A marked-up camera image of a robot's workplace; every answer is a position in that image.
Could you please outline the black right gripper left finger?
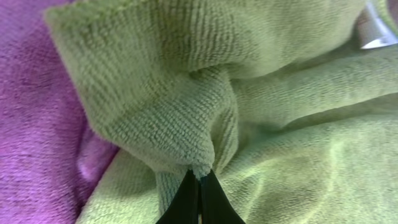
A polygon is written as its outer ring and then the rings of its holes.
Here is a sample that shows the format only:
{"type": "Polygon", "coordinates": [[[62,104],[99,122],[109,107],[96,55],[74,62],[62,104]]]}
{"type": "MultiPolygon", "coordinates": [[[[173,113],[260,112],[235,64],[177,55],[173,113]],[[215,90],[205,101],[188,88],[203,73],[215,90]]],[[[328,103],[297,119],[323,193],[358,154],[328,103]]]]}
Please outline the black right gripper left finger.
{"type": "Polygon", "coordinates": [[[188,170],[170,206],[156,224],[198,224],[199,182],[188,170]]]}

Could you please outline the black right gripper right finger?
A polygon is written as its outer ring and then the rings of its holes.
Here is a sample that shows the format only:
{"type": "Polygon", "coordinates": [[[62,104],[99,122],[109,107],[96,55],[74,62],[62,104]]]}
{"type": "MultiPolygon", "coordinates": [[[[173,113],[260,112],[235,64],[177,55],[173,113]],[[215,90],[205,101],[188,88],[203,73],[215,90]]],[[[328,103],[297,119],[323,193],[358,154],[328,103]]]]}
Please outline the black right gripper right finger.
{"type": "Polygon", "coordinates": [[[200,179],[202,224],[245,224],[230,204],[213,170],[200,179]]]}

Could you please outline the light green microfiber cloth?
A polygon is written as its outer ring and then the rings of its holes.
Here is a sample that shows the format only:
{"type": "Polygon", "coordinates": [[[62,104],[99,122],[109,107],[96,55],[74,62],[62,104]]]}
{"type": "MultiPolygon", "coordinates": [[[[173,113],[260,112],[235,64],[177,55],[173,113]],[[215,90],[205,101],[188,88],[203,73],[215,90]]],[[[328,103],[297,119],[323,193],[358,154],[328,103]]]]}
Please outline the light green microfiber cloth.
{"type": "Polygon", "coordinates": [[[155,223],[187,170],[246,223],[397,222],[397,47],[364,0],[78,1],[45,21],[119,152],[78,223],[155,223]]]}

